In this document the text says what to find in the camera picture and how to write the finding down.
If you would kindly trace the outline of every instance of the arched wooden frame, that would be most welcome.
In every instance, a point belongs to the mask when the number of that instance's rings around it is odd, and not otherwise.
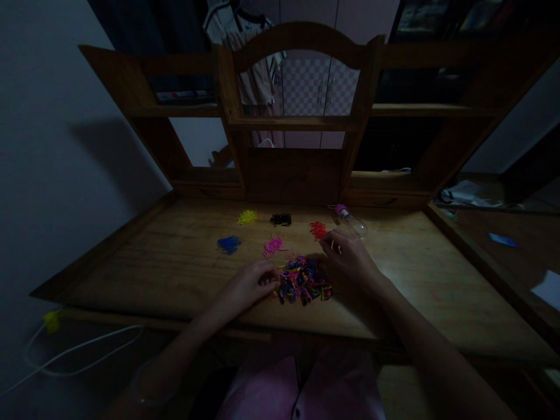
[[[275,26],[231,52],[135,57],[80,49],[173,187],[187,197],[422,208],[459,170],[540,75],[558,58],[558,32],[543,28],[500,40],[356,45],[316,23]],[[282,50],[328,54],[360,77],[349,116],[247,117],[236,72]],[[472,67],[457,104],[376,104],[381,69]],[[159,105],[147,76],[214,74],[217,107]],[[352,172],[368,118],[447,117],[412,174]],[[169,117],[220,117],[236,170],[193,168]],[[252,130],[345,131],[343,150],[249,148]]]

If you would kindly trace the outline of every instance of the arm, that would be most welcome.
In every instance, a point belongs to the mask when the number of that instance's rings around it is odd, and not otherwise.
[[[421,377],[455,418],[516,418],[459,351],[377,268],[359,239],[335,229],[320,241],[329,264],[357,282],[384,310]]]
[[[151,419],[160,414],[159,407],[147,407],[139,400],[165,400],[173,395],[200,346],[236,318],[241,312],[264,298],[280,285],[280,274],[270,261],[244,265],[218,292],[208,307],[152,360],[137,378],[131,395],[130,386],[105,410],[106,419]]]

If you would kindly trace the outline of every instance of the power cord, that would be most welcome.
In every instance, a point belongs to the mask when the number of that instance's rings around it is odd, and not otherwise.
[[[34,363],[30,358],[29,358],[29,350],[31,348],[31,345],[33,344],[33,342],[35,341],[35,339],[39,336],[39,334],[45,329],[46,325],[43,324],[38,330],[37,332],[31,337],[31,339],[29,340],[29,342],[27,343],[27,345],[24,348],[23,351],[23,359],[25,360],[25,362],[31,366],[32,368],[35,368],[35,370],[33,372],[31,372],[30,374],[28,374],[26,377],[24,377],[21,381],[15,383],[14,385],[10,386],[8,389],[6,389],[5,391],[3,391],[0,394],[0,399],[4,398],[6,395],[8,395],[10,392],[12,392],[14,389],[16,389],[17,387],[19,387],[22,383],[24,383],[26,380],[28,380],[29,378],[31,378],[33,375],[35,375],[38,372],[42,372],[47,376],[51,376],[51,377],[69,377],[69,376],[74,376],[77,375],[78,373],[82,373],[84,370],[88,370],[89,368],[92,368],[93,366],[95,366],[96,364],[98,364],[99,362],[107,359],[110,355],[118,352],[119,350],[125,348],[126,346],[131,345],[133,342],[135,342],[143,333],[145,326],[144,325],[131,325],[130,327],[126,327],[126,328],[122,328],[118,331],[113,331],[110,332],[108,334],[102,335],[100,337],[91,339],[89,341],[83,342],[81,344],[78,344],[77,346],[74,346],[72,348],[69,348],[68,350],[63,351],[62,353],[60,353],[57,356],[54,356],[52,359],[50,359],[48,362],[42,364],[42,365],[37,365],[36,363]],[[93,363],[90,363],[89,365],[75,370],[74,372],[54,372],[52,370],[47,370],[45,369],[47,366],[51,365],[52,363],[54,363],[55,361],[59,360],[61,357],[75,351],[78,350],[79,348],[82,348],[84,346],[87,346],[89,344],[92,344],[94,342],[103,340],[105,338],[108,337],[112,337],[113,335],[117,335],[120,334],[121,332],[123,333],[124,331],[129,331],[129,330],[139,330],[138,334],[136,335],[136,337],[134,337],[133,339],[127,341],[125,344],[123,344],[122,346],[117,347],[115,350],[110,351],[109,353],[107,353],[106,355],[104,355],[103,357],[99,358],[98,360],[96,360]]]

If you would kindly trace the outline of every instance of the bracelet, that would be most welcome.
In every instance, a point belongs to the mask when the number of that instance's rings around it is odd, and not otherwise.
[[[149,408],[161,407],[162,405],[167,404],[177,394],[179,388],[181,387],[181,383],[179,382],[179,384],[177,384],[176,388],[172,392],[170,392],[167,395],[164,395],[163,397],[155,398],[155,399],[149,399],[143,397],[139,389],[138,380],[140,378],[140,375],[142,374],[142,371],[144,371],[146,366],[148,366],[152,360],[153,359],[147,360],[139,368],[137,368],[136,372],[134,373],[134,376],[132,377],[132,380],[130,382],[130,388],[129,388],[130,389],[129,396],[136,403],[140,404],[143,407],[149,407]]]

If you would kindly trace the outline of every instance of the pink shirt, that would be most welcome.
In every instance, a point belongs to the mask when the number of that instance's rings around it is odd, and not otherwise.
[[[244,363],[218,414],[219,420],[385,420],[370,355],[323,348],[301,392],[294,356]]]

